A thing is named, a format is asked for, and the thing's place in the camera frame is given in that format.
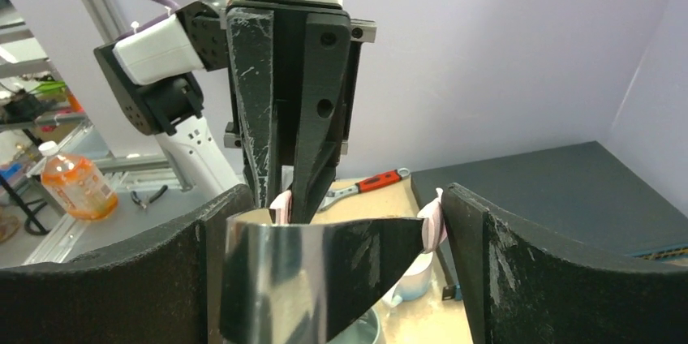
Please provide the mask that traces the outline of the orange drink bottle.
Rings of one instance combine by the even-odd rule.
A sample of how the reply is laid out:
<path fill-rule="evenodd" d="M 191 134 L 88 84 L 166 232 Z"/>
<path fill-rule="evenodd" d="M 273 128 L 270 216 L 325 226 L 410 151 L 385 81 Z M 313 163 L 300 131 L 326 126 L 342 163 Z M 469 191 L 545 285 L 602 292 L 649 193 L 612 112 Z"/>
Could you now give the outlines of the orange drink bottle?
<path fill-rule="evenodd" d="M 118 195 L 88 158 L 65 153 L 53 141 L 42 143 L 39 152 L 45 159 L 41 184 L 67 214 L 77 220 L 97 221 L 114 212 Z"/>

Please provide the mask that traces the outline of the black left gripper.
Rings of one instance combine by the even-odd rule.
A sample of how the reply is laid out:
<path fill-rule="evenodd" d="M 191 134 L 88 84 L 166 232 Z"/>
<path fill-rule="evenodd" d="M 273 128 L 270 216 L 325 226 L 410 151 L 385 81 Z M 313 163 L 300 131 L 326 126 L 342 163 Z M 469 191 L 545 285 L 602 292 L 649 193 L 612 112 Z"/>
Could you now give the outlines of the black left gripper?
<path fill-rule="evenodd" d="M 199 0 L 179 19 L 204 68 L 228 75 L 226 143 L 242 149 L 256 203 L 269 205 L 276 170 L 291 166 L 291 221 L 308 224 L 346 151 L 361 49 L 376 23 L 297 0 Z"/>

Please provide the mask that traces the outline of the dark grey box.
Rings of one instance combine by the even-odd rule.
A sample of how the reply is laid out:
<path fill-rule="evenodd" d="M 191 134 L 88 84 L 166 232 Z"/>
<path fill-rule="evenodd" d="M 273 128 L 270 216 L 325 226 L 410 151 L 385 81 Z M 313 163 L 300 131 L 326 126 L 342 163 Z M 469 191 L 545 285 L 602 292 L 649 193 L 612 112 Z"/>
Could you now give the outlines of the dark grey box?
<path fill-rule="evenodd" d="M 451 183 L 591 247 L 687 266 L 686 215 L 595 141 L 422 170 L 411 190 L 423 207 Z"/>

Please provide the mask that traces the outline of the grey ceramic mug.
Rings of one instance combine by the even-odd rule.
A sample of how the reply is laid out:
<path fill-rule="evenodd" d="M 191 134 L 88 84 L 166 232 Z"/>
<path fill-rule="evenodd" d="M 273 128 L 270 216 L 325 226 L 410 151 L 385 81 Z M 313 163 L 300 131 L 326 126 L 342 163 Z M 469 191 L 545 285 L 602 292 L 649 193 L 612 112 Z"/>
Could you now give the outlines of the grey ceramic mug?
<path fill-rule="evenodd" d="M 381 319 L 374 308 L 344 329 L 329 344 L 385 344 Z"/>

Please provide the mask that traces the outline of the black handled pliers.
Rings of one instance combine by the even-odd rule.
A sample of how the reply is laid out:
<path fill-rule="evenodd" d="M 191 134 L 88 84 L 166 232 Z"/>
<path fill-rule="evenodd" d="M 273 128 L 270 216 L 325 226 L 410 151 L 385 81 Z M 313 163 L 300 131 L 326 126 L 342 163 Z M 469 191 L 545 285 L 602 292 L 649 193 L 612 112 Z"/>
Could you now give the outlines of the black handled pliers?
<path fill-rule="evenodd" d="M 130 191 L 131 201 L 140 209 L 146 210 L 149 205 L 156 202 L 168 191 L 169 187 L 167 185 L 161 186 L 152 195 L 140 196 L 137 191 Z"/>

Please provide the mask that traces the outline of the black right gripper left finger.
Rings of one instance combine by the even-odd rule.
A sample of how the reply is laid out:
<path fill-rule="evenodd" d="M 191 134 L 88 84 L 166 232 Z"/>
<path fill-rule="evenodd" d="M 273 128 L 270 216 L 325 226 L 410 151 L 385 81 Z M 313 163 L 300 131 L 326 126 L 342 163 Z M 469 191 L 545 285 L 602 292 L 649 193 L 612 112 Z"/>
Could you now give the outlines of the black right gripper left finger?
<path fill-rule="evenodd" d="M 64 263 L 1 271 L 4 343 L 220 343 L 226 221 L 246 185 Z"/>

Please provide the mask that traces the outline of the white ceramic mug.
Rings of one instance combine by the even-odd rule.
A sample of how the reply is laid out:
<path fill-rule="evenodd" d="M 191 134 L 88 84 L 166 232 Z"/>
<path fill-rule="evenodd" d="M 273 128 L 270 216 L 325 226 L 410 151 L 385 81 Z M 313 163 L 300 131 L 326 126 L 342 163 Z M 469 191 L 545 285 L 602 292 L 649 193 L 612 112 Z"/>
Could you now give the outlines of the white ceramic mug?
<path fill-rule="evenodd" d="M 434 253 L 420 254 L 398 282 L 383 297 L 390 306 L 416 300 L 426 294 L 432 278 Z"/>

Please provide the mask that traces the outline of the pink handled metal tongs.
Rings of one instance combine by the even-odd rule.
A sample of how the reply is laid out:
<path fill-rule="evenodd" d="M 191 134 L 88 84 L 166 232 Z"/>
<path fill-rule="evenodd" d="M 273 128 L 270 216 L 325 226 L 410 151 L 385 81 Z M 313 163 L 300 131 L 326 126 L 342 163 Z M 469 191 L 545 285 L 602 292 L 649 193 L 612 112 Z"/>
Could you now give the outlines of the pink handled metal tongs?
<path fill-rule="evenodd" d="M 441 201 L 417 217 L 276 224 L 271 209 L 226 222 L 219 331 L 228 343 L 325 343 L 445 239 Z"/>

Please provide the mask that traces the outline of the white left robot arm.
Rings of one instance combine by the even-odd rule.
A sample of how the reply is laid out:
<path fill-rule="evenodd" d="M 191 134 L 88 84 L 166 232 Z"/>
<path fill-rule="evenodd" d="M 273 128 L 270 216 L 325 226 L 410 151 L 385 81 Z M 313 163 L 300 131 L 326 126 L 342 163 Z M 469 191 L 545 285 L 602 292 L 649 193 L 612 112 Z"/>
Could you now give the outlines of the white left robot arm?
<path fill-rule="evenodd" d="M 94 54 L 131 125 L 209 197 L 233 187 L 238 174 L 209 132 L 194 72 L 226 71 L 225 143 L 242 151 L 255 203 L 277 198 L 289 166 L 289 220 L 307 224 L 335 179 L 361 48 L 376 31 L 337 3 L 198 0 Z"/>

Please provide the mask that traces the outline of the red handled wrench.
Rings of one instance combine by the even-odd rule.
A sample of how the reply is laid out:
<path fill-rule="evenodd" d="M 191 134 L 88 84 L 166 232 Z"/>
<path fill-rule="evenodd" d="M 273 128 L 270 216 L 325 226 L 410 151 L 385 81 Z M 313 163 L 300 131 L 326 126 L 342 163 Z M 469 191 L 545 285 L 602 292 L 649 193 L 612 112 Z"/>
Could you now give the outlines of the red handled wrench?
<path fill-rule="evenodd" d="M 375 191 L 383 187 L 388 187 L 399 183 L 404 179 L 411 176 L 411 172 L 407 168 L 399 168 L 395 170 L 385 171 L 381 174 L 373 175 L 372 177 L 360 180 L 349 187 L 343 187 L 338 189 L 329 189 L 325 194 L 325 197 L 320 203 L 317 209 L 318 213 L 322 213 L 338 201 L 348 198 L 350 196 L 355 196 L 358 194 L 367 193 L 370 191 Z"/>

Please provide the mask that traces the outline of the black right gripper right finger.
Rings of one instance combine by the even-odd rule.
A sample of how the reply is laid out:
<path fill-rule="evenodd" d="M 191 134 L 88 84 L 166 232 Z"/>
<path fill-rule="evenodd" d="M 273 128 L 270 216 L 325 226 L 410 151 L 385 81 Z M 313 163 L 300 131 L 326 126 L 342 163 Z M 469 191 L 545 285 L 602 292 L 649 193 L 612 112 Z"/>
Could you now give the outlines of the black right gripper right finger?
<path fill-rule="evenodd" d="M 686 342 L 686 267 L 589 246 L 456 183 L 441 205 L 473 342 Z"/>

